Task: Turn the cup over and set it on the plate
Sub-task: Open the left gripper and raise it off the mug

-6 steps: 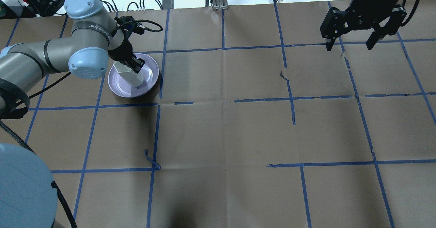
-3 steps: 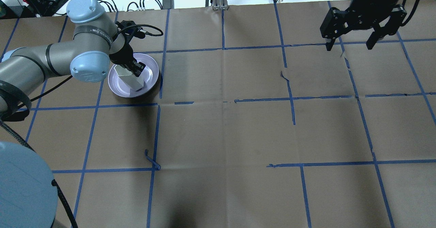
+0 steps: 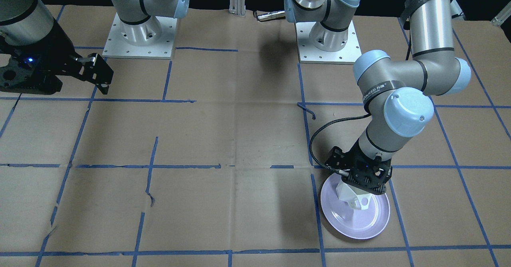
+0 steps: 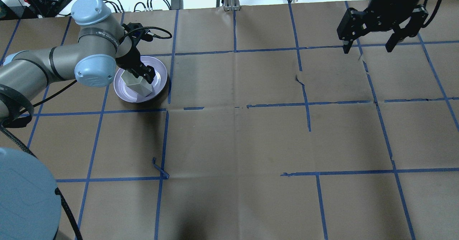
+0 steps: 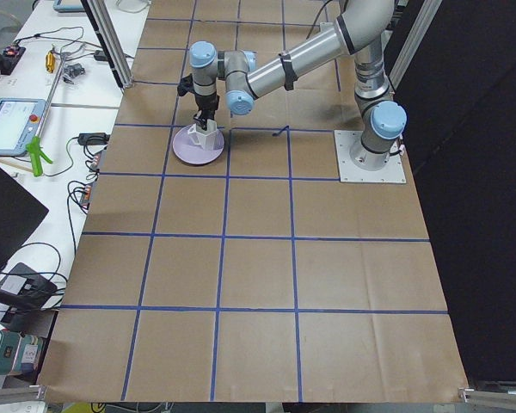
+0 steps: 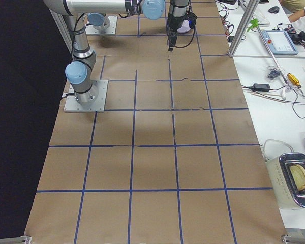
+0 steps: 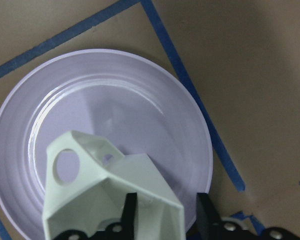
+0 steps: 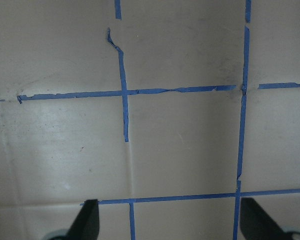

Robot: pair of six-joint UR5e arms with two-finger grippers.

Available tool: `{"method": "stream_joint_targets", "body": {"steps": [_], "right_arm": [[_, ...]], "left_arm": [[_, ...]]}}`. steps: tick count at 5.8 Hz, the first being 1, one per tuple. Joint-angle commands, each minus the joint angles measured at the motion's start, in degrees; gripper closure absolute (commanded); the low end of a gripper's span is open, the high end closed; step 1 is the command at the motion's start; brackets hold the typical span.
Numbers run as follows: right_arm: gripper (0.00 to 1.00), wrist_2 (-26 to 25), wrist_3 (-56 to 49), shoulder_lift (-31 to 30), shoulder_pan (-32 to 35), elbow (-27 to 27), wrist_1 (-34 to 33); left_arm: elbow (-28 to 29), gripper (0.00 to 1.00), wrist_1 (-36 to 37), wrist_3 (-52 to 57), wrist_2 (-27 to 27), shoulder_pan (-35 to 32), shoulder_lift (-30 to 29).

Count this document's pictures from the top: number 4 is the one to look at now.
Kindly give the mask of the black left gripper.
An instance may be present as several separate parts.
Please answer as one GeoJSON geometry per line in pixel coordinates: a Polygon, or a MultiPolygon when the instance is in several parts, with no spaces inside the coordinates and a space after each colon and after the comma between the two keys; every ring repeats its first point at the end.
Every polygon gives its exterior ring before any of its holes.
{"type": "Polygon", "coordinates": [[[144,26],[140,23],[128,23],[122,24],[122,26],[126,33],[137,28],[140,30],[131,33],[125,39],[120,41],[121,43],[128,43],[128,52],[122,53],[120,57],[116,57],[118,67],[128,71],[136,79],[142,77],[148,83],[152,83],[156,76],[155,69],[152,66],[145,65],[141,61],[141,54],[137,49],[137,45],[140,40],[152,42],[153,35],[150,34],[149,29],[144,28],[144,26]]]}

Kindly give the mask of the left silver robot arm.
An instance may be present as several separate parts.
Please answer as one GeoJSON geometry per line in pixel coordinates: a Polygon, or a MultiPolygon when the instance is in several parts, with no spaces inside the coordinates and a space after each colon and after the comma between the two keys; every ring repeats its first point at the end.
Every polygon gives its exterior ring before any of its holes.
{"type": "Polygon", "coordinates": [[[1,148],[1,239],[54,240],[64,211],[78,240],[81,232],[49,169],[10,132],[34,116],[32,100],[51,83],[76,80],[105,87],[116,68],[151,84],[155,70],[143,64],[136,48],[147,27],[120,24],[102,0],[77,0],[71,16],[80,26],[72,45],[9,55],[1,67],[1,132],[18,149],[1,148]]]}

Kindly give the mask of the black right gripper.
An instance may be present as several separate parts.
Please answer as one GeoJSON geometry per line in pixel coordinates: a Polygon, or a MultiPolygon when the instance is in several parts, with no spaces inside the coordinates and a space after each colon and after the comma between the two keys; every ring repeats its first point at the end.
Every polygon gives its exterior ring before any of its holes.
{"type": "Polygon", "coordinates": [[[385,44],[388,53],[403,42],[406,37],[415,37],[428,17],[425,6],[415,6],[404,12],[402,8],[393,10],[364,10],[346,9],[337,28],[338,38],[343,40],[343,52],[349,54],[350,42],[370,32],[393,31],[385,44]]]}

